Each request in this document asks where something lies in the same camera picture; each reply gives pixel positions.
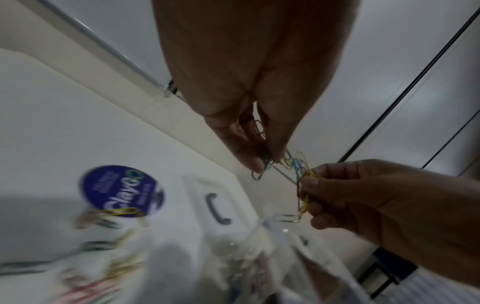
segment black handle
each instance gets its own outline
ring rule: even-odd
[[[232,219],[230,218],[223,218],[220,216],[218,211],[215,209],[214,206],[214,198],[217,197],[216,193],[209,193],[205,197],[206,205],[208,206],[208,209],[210,210],[211,214],[215,218],[215,220],[220,224],[220,225],[230,225],[232,223]]]

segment sticker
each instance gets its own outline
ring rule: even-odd
[[[163,205],[165,192],[150,175],[125,166],[103,166],[88,172],[81,182],[85,199],[100,210],[136,208],[151,214]],[[136,217],[137,214],[120,214]]]

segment handle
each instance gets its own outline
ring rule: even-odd
[[[216,193],[209,193],[205,197],[206,205],[208,206],[208,209],[210,210],[211,214],[215,218],[215,220],[220,224],[220,225],[230,225],[232,223],[232,219],[230,218],[223,218],[220,216],[218,211],[215,209],[214,206],[214,198],[217,197]]]

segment paper clip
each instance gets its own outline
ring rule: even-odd
[[[293,224],[300,223],[300,218],[297,214],[277,214],[273,216],[273,219],[276,220],[277,222],[293,223]]]

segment person's left hand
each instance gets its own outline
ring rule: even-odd
[[[152,0],[168,68],[247,168],[274,161],[330,82],[359,0]],[[266,141],[254,127],[253,103]]]

